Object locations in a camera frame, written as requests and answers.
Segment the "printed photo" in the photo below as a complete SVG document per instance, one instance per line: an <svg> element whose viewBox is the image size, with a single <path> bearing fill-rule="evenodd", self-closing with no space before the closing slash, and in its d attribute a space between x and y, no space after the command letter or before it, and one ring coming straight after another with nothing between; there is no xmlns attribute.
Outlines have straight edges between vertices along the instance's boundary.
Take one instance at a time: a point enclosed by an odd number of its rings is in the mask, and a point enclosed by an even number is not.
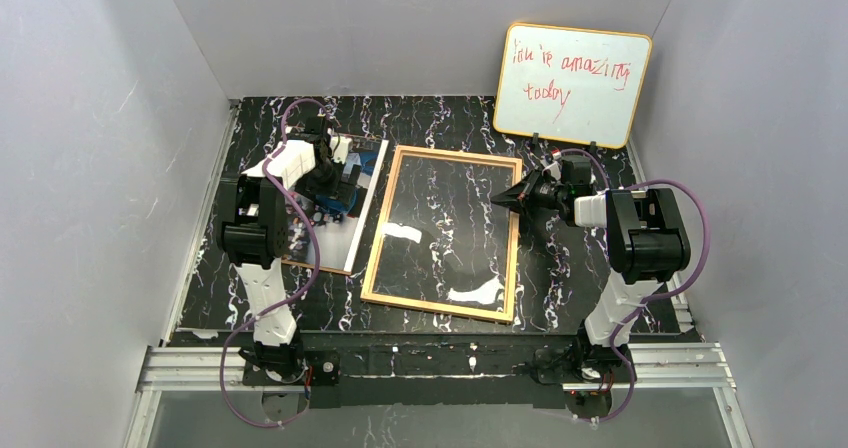
<svg viewBox="0 0 848 448"><path fill-rule="evenodd" d="M378 177L389 142L381 138L345 135L353 138L344 175L356 184L353 202L335 202L321 198L313 202L290 190L304 211L299 216L288 206L288 242L282 262L294 266L315 263L313 243L307 228L312 227L320 251L320 269L325 272L349 275L359 247L366 218L375 196Z"/></svg>

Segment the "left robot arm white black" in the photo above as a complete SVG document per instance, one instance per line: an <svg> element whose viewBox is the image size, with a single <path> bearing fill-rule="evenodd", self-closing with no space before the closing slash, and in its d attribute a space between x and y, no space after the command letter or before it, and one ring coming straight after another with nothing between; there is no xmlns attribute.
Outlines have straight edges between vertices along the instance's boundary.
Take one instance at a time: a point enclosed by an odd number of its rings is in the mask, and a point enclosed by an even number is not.
<svg viewBox="0 0 848 448"><path fill-rule="evenodd" d="M289 218L295 216L310 241L318 237L304 198L330 215L347 215L359 189L347 170L353 139L325 115L302 127L286 127L284 138L256 165L221 178L217 191L217 244L246 288L255 343L288 347L297 333L282 260L289 250Z"/></svg>

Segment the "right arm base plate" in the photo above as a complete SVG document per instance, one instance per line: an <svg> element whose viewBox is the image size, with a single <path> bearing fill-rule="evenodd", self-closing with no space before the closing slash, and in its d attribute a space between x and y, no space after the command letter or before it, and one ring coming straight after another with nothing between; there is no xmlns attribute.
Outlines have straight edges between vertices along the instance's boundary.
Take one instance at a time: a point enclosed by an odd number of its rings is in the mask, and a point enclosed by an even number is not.
<svg viewBox="0 0 848 448"><path fill-rule="evenodd" d="M537 350L529 364L531 377L542 385L562 385L567 383L584 383L589 388L583 391L609 392L614 386L614 373L605 373L584 366L581 361L567 350Z"/></svg>

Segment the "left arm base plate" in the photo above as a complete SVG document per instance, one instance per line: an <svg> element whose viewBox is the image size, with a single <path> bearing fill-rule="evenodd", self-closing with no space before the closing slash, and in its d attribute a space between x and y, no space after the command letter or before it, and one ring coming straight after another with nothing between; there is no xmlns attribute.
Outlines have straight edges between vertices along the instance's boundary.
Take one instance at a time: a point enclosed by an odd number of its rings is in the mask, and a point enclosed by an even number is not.
<svg viewBox="0 0 848 448"><path fill-rule="evenodd" d="M340 378L340 356L335 351L264 353L240 348L245 361L242 383L249 387L283 387L308 384L310 387L334 386Z"/></svg>

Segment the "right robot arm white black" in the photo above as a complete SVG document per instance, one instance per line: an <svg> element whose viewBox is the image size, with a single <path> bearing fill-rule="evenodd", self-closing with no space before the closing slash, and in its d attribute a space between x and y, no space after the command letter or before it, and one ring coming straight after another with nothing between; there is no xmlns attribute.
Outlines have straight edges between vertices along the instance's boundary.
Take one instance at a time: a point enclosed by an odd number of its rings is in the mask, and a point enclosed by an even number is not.
<svg viewBox="0 0 848 448"><path fill-rule="evenodd" d="M588 154L557 151L546 166L531 170L490 200L521 216L546 209L571 227L604 230L611 271L579 337L584 348L621 348L638 311L688 266L692 249L672 189L599 191L593 182L594 162Z"/></svg>

